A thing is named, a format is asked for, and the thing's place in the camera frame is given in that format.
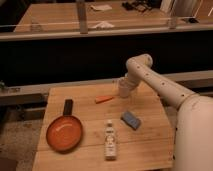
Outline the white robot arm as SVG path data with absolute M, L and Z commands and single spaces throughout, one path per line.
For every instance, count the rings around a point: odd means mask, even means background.
M 144 81 L 177 110 L 172 171 L 213 171 L 213 98 L 156 73 L 149 54 L 126 62 L 128 81 Z

